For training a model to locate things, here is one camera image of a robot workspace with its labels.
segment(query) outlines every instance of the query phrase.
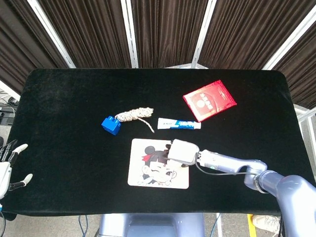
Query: red packet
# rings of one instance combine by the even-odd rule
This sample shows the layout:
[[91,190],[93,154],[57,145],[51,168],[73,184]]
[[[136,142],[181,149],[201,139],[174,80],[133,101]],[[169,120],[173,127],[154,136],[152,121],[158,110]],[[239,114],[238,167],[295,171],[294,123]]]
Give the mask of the red packet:
[[184,95],[183,98],[199,122],[237,104],[220,80]]

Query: brown curtain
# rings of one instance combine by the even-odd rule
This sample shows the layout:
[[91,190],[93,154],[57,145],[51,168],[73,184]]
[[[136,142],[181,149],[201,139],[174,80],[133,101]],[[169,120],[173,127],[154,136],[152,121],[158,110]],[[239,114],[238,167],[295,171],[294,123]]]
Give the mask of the brown curtain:
[[67,65],[26,0],[0,0],[0,80],[20,93],[35,68]]
[[39,0],[80,68],[130,68],[119,0]]
[[261,69],[316,0],[218,0],[198,63]]
[[294,104],[316,107],[316,23],[273,69],[286,76]]
[[191,63],[207,0],[132,0],[140,68]]

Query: shoe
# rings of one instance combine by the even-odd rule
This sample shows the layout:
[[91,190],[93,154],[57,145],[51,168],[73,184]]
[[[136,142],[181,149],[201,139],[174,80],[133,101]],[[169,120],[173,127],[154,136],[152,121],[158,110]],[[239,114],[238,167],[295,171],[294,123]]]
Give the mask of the shoe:
[[253,215],[252,223],[255,227],[278,234],[280,230],[279,219],[275,216]]

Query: white rope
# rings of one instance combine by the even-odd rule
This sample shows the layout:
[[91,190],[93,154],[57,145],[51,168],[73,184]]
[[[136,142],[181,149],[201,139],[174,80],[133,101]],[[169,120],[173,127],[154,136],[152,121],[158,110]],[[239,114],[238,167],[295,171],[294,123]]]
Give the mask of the white rope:
[[144,122],[145,124],[147,124],[147,126],[150,128],[150,130],[155,133],[155,131],[153,130],[153,128],[150,126],[150,124],[148,122],[146,122],[145,120],[141,119],[141,118],[149,118],[152,116],[152,113],[154,112],[154,109],[151,108],[138,108],[135,110],[130,110],[127,112],[123,112],[120,113],[118,115],[115,115],[115,119],[117,119],[120,122],[128,122],[128,121],[132,121],[132,120],[140,120],[141,122]]

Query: blue toy block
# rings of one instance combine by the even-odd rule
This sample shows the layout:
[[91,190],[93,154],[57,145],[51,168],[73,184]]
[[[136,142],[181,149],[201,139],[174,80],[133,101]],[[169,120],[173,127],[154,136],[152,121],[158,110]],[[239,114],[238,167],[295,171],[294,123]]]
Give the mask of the blue toy block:
[[120,122],[112,116],[108,116],[101,125],[106,131],[113,135],[117,135],[120,129]]

